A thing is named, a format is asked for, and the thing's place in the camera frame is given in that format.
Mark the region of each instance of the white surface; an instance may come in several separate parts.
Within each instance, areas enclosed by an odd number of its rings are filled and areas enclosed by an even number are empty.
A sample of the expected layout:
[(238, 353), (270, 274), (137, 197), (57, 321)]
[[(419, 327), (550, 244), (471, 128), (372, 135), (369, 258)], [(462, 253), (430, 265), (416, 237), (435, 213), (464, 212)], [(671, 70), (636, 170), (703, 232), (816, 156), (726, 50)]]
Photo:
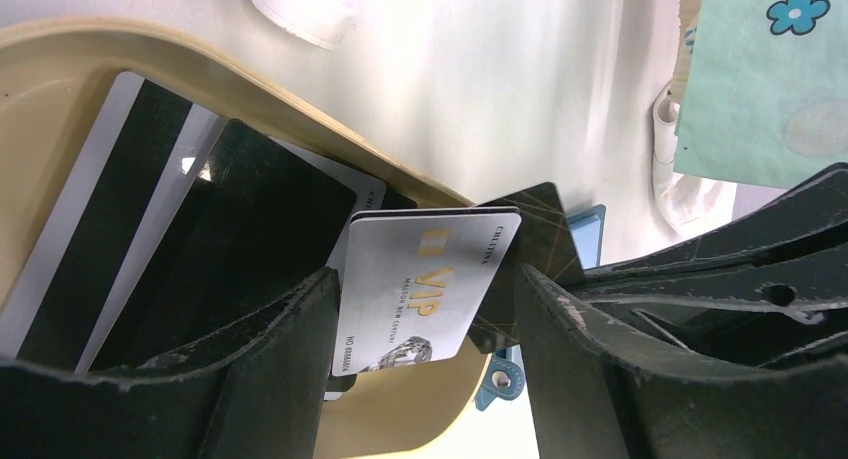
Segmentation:
[[(112, 14), (193, 33), (474, 201), (553, 180), (567, 211), (606, 204), (610, 263), (680, 239), (653, 206), (649, 122), (678, 1), (359, 0), (334, 52), (249, 0), (0, 0), (0, 25)], [(471, 405), (420, 457), (536, 457), (528, 416), (526, 394)]]

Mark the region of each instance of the black magnetic stripe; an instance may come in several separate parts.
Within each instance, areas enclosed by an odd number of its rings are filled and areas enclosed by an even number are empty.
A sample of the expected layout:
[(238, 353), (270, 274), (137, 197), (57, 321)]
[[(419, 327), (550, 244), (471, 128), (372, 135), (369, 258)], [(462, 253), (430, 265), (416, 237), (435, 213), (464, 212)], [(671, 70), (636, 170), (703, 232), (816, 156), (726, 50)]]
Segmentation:
[(145, 81), (18, 357), (73, 369), (192, 103)]

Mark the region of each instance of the white card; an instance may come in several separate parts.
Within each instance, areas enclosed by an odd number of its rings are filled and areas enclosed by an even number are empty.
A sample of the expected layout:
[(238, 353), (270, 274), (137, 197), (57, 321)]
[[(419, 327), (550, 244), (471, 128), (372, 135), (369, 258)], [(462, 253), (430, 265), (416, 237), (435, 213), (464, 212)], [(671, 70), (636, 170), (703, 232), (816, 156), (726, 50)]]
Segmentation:
[(455, 356), (520, 223), (514, 207), (355, 214), (333, 375)]
[[(385, 182), (302, 147), (289, 144), (275, 137), (271, 139), (356, 193), (356, 202), (353, 204), (351, 215), (359, 211), (379, 209), (383, 204), (383, 197), (386, 195)], [(330, 257), (327, 259), (327, 266), (339, 271), (340, 282), (344, 278), (345, 253), (347, 251), (349, 230), (350, 219), (348, 219), (347, 224), (342, 229), (342, 233), (339, 235), (335, 247), (333, 247), (333, 252), (330, 253)]]
[[(47, 290), (78, 230), (113, 148), (121, 140), (125, 122), (137, 104), (144, 83), (145, 78), (132, 71), (116, 76), (50, 217), (7, 297), (6, 307), (0, 315), (0, 355), (18, 355), (36, 314), (44, 306)], [(188, 99), (181, 100), (191, 104)], [(195, 163), (194, 159), (206, 156), (225, 122), (197, 104), (191, 105), (183, 118), (144, 216), (121, 258), (108, 295), (103, 297), (100, 315), (91, 325), (76, 372), (85, 372), (97, 355), (195, 176), (200, 174), (203, 177), (201, 167), (204, 161)], [(166, 143), (166, 137), (160, 139)], [(92, 269), (89, 280), (98, 277), (97, 269)], [(68, 354), (72, 354), (71, 347), (68, 349)]]

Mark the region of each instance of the beige plastic tray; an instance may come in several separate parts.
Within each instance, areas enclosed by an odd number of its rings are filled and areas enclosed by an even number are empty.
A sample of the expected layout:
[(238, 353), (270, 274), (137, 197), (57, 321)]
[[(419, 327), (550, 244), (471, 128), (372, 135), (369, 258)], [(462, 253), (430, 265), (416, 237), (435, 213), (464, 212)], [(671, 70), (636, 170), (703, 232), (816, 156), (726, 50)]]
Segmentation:
[[(186, 34), (116, 18), (61, 18), (0, 30), (0, 298), (50, 214), (113, 78), (135, 70), (227, 117), (358, 167), (422, 207), (467, 200)], [(466, 340), (451, 360), (360, 375), (325, 403), (317, 458), (407, 451), (456, 420), (487, 365)]]

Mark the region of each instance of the light blue paper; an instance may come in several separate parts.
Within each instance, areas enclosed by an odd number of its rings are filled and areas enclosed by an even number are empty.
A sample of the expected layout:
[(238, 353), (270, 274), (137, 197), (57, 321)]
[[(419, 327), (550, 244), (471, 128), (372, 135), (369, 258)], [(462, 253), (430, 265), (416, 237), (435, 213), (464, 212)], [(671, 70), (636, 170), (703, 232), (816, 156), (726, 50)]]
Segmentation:
[(846, 32), (848, 0), (704, 0), (675, 170), (790, 188), (848, 161)]

